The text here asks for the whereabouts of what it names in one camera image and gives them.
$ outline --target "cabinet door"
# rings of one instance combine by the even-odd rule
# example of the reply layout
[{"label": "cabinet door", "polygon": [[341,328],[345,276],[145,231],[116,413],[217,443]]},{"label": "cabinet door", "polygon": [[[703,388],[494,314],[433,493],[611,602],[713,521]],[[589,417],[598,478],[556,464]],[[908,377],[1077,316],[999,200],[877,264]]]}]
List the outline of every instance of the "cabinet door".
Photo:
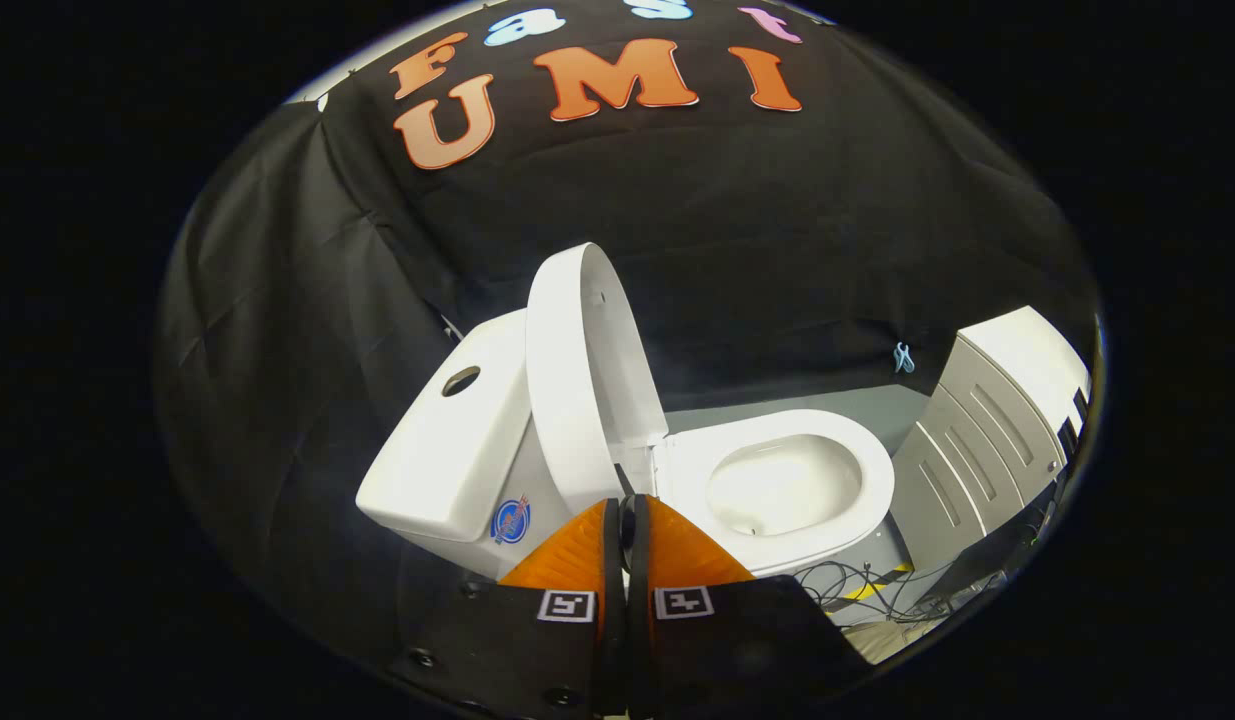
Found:
[{"label": "cabinet door", "polygon": [[915,569],[940,568],[986,537],[972,498],[955,468],[927,436],[923,420],[892,459],[892,519]]},{"label": "cabinet door", "polygon": [[987,534],[1025,508],[1000,452],[948,391],[937,387],[920,424],[963,483]]},{"label": "cabinet door", "polygon": [[1000,369],[963,338],[955,340],[940,387],[960,403],[995,446],[1013,474],[1019,496],[1037,496],[1056,477],[1061,453],[1044,416]]}]

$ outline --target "blue clip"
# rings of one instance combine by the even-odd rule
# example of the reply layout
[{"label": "blue clip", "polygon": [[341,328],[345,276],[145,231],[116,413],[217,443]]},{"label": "blue clip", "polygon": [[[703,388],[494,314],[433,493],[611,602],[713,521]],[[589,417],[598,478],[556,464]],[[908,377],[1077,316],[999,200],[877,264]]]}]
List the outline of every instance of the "blue clip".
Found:
[{"label": "blue clip", "polygon": [[905,368],[908,373],[915,372],[915,361],[910,359],[910,346],[897,343],[897,347],[892,351],[892,359],[897,361],[897,368],[893,373],[900,373],[902,368]]}]

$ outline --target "pink letter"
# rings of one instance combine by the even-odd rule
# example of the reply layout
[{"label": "pink letter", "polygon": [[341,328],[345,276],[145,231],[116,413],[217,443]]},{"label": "pink letter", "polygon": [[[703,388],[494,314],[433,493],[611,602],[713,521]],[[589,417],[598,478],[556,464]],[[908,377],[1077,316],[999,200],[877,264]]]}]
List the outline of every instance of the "pink letter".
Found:
[{"label": "pink letter", "polygon": [[804,42],[803,40],[799,38],[799,36],[790,35],[789,32],[785,32],[784,28],[782,28],[783,23],[785,23],[785,20],[774,19],[772,17],[772,15],[763,12],[763,10],[760,10],[758,7],[737,7],[737,9],[741,10],[742,14],[750,15],[751,19],[755,19],[755,22],[760,23],[760,27],[767,28],[768,32],[776,35],[777,37],[781,37],[782,40],[790,42]]}]

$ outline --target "gray floor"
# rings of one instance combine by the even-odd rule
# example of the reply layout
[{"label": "gray floor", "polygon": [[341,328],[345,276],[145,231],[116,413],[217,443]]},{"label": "gray floor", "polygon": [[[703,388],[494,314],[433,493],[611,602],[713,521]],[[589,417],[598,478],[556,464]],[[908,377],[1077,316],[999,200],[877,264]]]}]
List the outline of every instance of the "gray floor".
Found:
[{"label": "gray floor", "polygon": [[[879,438],[879,442],[887,448],[888,454],[895,454],[902,447],[902,441],[910,432],[910,426],[914,425],[915,420],[919,420],[926,405],[927,396],[920,395],[918,391],[911,391],[911,389],[904,387],[873,387],[751,405],[732,405],[708,410],[682,410],[678,412],[667,412],[666,420],[671,432],[677,433],[682,432],[682,430],[730,424],[734,420],[745,420],[746,417],[755,417],[781,410],[826,410],[827,412],[836,412],[837,415],[858,421],[858,424],[863,425],[863,427]],[[899,534],[897,534],[897,529],[892,527],[892,520],[885,519],[876,529],[876,532],[863,538],[863,541],[855,543],[853,547],[834,555],[831,559],[851,564],[858,569],[863,569],[865,564],[869,562],[869,578],[874,579],[877,573],[884,574],[906,559],[904,548],[905,545],[902,542]],[[919,597],[923,597],[924,592],[927,592],[927,588],[931,588],[941,578],[942,573],[944,571],[920,573],[914,579],[908,580],[905,585],[897,582],[881,588],[881,594],[897,610],[904,613],[910,609],[914,601],[919,600]],[[863,585],[863,582],[856,576],[851,576],[848,582],[844,584],[841,584],[840,579],[839,568],[835,568],[835,566],[824,566],[824,568],[810,571],[808,578],[804,580],[804,585],[821,593],[840,587],[836,589],[835,597],[846,597],[857,592]],[[837,610],[831,615],[831,620],[836,625],[853,625],[883,619],[882,613],[879,613],[883,609],[883,603],[879,601],[878,597],[863,598],[863,604]]]}]

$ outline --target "blue letter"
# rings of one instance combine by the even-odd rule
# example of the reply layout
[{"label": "blue letter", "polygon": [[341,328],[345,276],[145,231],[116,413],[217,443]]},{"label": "blue letter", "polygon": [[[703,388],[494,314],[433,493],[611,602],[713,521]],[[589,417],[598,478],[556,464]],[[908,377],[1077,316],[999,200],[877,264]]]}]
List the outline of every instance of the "blue letter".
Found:
[{"label": "blue letter", "polygon": [[693,10],[687,9],[687,0],[622,0],[636,9],[631,14],[641,19],[684,20],[693,17]]},{"label": "blue letter", "polygon": [[506,44],[525,35],[545,35],[563,27],[564,22],[566,20],[556,17],[555,10],[548,7],[526,10],[524,14],[511,15],[511,17],[494,23],[489,28],[492,35],[484,40],[484,44]]}]

